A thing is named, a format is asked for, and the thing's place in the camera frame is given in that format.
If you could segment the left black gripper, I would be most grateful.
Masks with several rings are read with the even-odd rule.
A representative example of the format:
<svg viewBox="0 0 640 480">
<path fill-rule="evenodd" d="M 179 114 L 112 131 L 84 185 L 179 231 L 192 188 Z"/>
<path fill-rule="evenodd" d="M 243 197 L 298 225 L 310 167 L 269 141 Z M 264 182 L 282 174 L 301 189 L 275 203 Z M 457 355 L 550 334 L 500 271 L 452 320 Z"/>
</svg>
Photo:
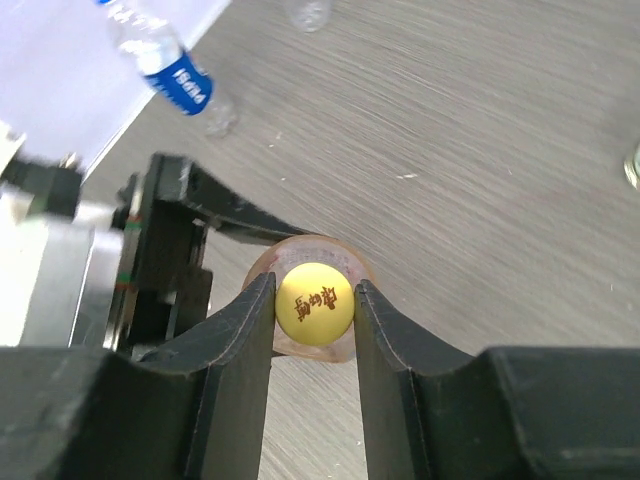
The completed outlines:
<svg viewBox="0 0 640 480">
<path fill-rule="evenodd" d="M 112 349 L 155 347 L 205 320 L 213 274 L 202 267 L 206 226 L 239 243 L 275 245 L 313 231 L 292 225 L 193 160 L 156 153 L 118 191 L 124 234 L 112 304 Z"/>
</svg>

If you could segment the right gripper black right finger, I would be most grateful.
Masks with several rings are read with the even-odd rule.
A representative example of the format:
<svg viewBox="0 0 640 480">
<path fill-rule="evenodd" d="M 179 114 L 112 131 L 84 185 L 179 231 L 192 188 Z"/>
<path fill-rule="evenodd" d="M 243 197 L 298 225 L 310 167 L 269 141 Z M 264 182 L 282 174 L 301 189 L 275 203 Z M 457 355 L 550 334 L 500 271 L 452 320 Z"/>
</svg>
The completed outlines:
<svg viewBox="0 0 640 480">
<path fill-rule="evenodd" d="M 491 347 L 469 355 L 355 290 L 372 479 L 635 479 L 639 353 Z"/>
</svg>

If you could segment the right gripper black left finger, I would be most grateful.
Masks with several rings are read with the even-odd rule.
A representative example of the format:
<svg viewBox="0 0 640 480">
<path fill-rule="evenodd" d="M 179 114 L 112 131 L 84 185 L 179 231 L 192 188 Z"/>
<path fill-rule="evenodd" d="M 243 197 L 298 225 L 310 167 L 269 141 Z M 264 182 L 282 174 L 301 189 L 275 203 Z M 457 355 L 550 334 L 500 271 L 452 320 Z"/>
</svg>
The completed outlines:
<svg viewBox="0 0 640 480">
<path fill-rule="evenodd" d="M 5 479 L 254 479 L 276 280 L 138 361 L 86 347 L 1 352 Z"/>
</svg>

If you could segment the blue label water bottle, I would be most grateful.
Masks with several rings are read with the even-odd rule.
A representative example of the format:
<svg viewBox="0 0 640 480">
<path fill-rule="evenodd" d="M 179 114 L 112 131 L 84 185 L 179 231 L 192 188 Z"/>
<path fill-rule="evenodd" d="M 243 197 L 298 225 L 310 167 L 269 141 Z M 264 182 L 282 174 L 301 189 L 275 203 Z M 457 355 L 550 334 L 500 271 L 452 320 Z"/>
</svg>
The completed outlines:
<svg viewBox="0 0 640 480">
<path fill-rule="evenodd" d="M 172 24 L 138 1 L 98 1 L 116 50 L 148 86 L 185 116 L 206 119 L 206 132 L 222 137 L 238 120 L 234 101 L 198 66 Z"/>
</svg>

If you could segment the amber tea bottle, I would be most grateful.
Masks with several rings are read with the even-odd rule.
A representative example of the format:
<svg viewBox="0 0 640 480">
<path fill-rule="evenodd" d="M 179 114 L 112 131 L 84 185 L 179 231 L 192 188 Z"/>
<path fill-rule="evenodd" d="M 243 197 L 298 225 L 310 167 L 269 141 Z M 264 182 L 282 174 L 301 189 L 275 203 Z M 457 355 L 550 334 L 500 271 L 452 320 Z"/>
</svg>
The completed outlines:
<svg viewBox="0 0 640 480">
<path fill-rule="evenodd" d="M 243 285 L 248 286 L 262 273 L 276 275 L 276 292 L 284 276 L 303 263 L 322 263 L 340 271 L 350 282 L 353 292 L 363 280 L 374 282 L 374 270 L 365 257 L 348 244 L 322 235 L 299 235 L 276 243 L 266 250 L 249 269 Z M 306 346 L 290 339 L 280 328 L 275 314 L 273 351 L 304 359 L 346 363 L 356 355 L 353 322 L 337 341 L 323 347 Z"/>
</svg>

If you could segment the yellow bottle cap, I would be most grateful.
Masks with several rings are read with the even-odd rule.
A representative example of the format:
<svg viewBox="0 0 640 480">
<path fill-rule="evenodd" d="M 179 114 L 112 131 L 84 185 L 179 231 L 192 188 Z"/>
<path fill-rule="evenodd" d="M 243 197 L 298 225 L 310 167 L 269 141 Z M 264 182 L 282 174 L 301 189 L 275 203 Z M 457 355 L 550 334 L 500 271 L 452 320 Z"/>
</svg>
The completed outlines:
<svg viewBox="0 0 640 480">
<path fill-rule="evenodd" d="M 297 343 L 323 347 L 350 328 L 355 297 L 348 279 L 322 263 L 303 263 L 282 279 L 275 299 L 280 328 Z"/>
</svg>

